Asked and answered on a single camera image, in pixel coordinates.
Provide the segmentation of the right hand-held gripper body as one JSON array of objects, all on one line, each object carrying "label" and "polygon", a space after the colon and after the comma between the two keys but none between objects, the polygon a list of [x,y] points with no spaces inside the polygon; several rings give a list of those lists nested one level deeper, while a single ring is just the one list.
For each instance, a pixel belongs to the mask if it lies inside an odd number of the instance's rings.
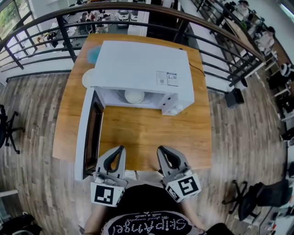
[{"label": "right hand-held gripper body", "polygon": [[165,190],[177,203],[196,196],[202,191],[198,175],[190,168],[183,168],[181,171],[164,177],[162,183]]}]

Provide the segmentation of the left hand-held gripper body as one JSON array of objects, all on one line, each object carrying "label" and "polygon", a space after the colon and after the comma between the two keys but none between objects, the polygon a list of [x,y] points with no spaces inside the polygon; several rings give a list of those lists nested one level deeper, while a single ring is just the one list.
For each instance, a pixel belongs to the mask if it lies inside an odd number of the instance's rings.
[{"label": "left hand-held gripper body", "polygon": [[91,202],[107,207],[117,207],[128,185],[125,170],[118,173],[95,171],[93,176],[94,182],[90,184]]}]

